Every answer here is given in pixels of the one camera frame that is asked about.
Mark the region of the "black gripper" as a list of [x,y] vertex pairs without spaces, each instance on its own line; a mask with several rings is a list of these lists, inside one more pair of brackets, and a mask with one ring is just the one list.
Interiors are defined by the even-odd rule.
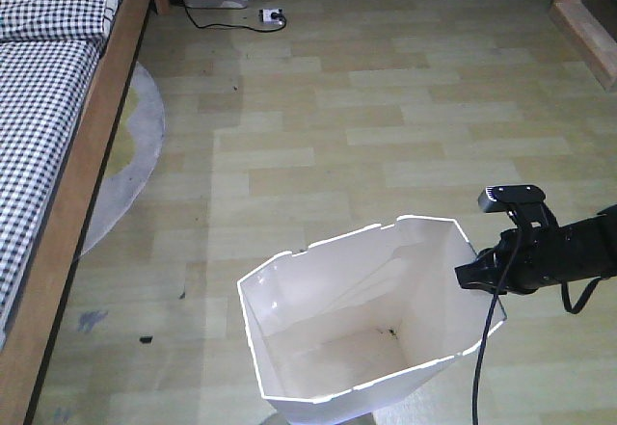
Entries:
[[528,241],[518,243],[520,231],[507,229],[500,234],[493,255],[457,266],[456,278],[467,290],[495,290],[498,293],[528,295],[541,287],[566,281],[565,258],[559,251],[555,228],[540,228]]

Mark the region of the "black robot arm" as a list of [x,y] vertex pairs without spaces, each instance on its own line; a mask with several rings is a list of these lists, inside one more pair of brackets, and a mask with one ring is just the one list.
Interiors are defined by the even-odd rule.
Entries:
[[616,207],[560,226],[544,205],[508,214],[514,228],[491,249],[455,268],[464,289],[528,295],[541,287],[616,275]]

